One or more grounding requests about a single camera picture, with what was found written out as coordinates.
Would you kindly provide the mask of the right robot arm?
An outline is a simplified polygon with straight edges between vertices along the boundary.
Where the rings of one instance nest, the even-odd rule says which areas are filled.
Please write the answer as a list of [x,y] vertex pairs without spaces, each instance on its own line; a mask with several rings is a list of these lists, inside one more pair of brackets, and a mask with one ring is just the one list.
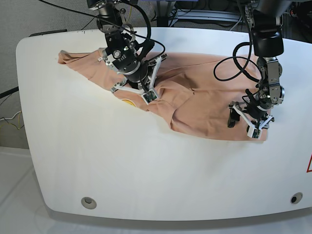
[[138,94],[146,103],[160,95],[155,90],[155,81],[161,62],[167,58],[165,52],[146,58],[157,41],[151,38],[151,24],[146,13],[137,5],[125,0],[124,4],[137,9],[144,18],[147,35],[137,42],[138,35],[125,19],[125,9],[116,9],[116,0],[89,0],[88,8],[98,11],[97,27],[105,34],[106,48],[102,60],[109,69],[123,75],[123,80],[111,88],[111,92],[123,90]]

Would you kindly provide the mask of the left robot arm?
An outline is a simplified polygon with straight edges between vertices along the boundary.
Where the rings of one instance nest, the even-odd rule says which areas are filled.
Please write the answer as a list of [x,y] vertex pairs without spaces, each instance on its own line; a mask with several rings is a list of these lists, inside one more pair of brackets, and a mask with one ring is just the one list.
[[269,111],[284,100],[285,90],[279,81],[282,66],[277,57],[284,52],[282,14],[290,3],[286,0],[260,0],[245,7],[238,1],[237,5],[247,24],[250,48],[258,57],[256,66],[261,78],[257,81],[256,93],[246,90],[248,101],[245,107],[234,101],[229,105],[228,127],[234,127],[243,118],[248,125],[248,137],[259,139],[262,131],[274,121]]

